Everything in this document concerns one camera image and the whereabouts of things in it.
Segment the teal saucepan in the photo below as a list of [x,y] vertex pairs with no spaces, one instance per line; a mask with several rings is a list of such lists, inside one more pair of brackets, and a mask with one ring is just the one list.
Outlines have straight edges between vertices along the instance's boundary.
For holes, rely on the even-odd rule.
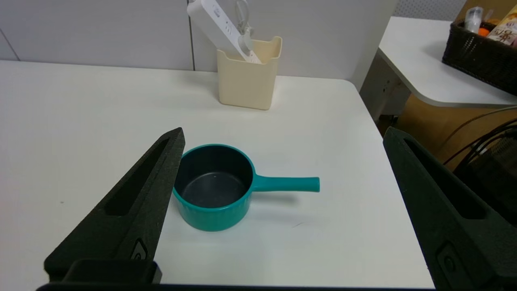
[[183,219],[205,231],[219,231],[238,223],[250,207],[252,192],[319,192],[320,179],[259,176],[240,150],[206,144],[181,158],[174,198]]

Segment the wicker basket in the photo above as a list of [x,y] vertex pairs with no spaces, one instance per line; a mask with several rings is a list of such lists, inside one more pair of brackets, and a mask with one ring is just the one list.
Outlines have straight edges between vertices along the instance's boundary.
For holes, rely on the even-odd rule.
[[[466,30],[463,21],[451,24],[442,62],[487,84],[517,95],[517,48]],[[492,30],[495,25],[483,22]]]

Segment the second white table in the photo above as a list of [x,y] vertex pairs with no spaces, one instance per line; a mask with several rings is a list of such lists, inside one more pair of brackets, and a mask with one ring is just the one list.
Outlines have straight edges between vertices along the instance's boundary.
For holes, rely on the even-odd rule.
[[450,21],[391,17],[379,53],[411,92],[444,107],[505,107],[517,96],[442,63]]

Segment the snack package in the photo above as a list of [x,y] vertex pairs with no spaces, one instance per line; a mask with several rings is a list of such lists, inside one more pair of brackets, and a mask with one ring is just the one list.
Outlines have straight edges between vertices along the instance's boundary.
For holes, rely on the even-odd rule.
[[487,38],[511,45],[517,38],[517,5],[506,15],[498,26],[494,28]]

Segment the dark nonstick coating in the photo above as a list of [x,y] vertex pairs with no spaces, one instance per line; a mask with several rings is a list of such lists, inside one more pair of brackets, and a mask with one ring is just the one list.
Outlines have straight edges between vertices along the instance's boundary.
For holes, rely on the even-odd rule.
[[174,187],[188,203],[204,208],[230,205],[248,191],[253,170],[240,152],[221,145],[209,145],[186,154]]

